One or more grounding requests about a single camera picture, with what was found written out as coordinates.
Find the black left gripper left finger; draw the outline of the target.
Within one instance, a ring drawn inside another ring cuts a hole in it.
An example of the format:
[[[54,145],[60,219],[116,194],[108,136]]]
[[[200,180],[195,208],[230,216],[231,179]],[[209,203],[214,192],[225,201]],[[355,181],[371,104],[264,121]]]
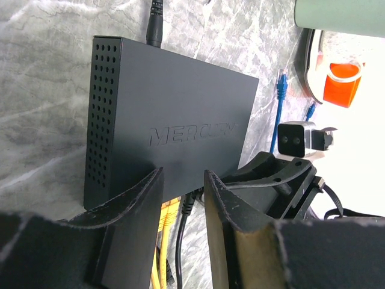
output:
[[[148,288],[164,174],[71,220],[1,213],[2,288]]]

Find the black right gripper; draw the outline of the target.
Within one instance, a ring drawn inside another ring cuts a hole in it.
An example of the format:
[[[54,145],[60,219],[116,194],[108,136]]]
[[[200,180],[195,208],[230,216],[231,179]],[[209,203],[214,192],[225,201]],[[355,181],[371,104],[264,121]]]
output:
[[[279,159],[271,153],[260,152],[236,173],[222,179],[231,190],[272,188],[280,194],[265,214],[274,219],[305,219],[318,193],[326,193],[343,217],[342,202],[337,194],[317,176],[310,161],[294,158]]]

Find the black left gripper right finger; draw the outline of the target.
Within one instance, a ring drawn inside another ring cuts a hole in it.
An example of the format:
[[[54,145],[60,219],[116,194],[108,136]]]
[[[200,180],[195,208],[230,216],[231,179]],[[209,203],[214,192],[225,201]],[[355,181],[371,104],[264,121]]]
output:
[[[383,288],[384,219],[274,220],[204,176],[214,288]]]

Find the black network switch box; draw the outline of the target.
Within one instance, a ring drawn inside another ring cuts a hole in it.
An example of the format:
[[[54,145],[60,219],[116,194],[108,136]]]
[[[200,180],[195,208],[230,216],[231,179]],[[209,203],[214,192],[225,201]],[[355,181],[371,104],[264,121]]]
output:
[[[259,80],[123,37],[93,39],[84,208],[156,168],[163,201],[237,171]]]

